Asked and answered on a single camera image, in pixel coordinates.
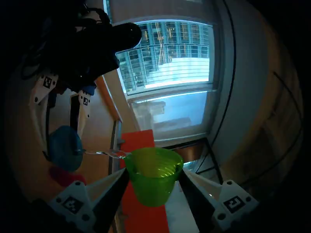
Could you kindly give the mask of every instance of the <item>skyscraper facade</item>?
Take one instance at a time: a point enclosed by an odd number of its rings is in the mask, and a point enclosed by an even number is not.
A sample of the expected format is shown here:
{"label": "skyscraper facade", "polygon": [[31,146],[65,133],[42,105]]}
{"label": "skyscraper facade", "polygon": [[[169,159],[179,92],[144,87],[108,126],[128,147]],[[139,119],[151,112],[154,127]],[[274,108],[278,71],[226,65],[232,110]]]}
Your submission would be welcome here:
{"label": "skyscraper facade", "polygon": [[138,23],[138,46],[117,54],[128,94],[209,80],[209,27],[186,21]]}

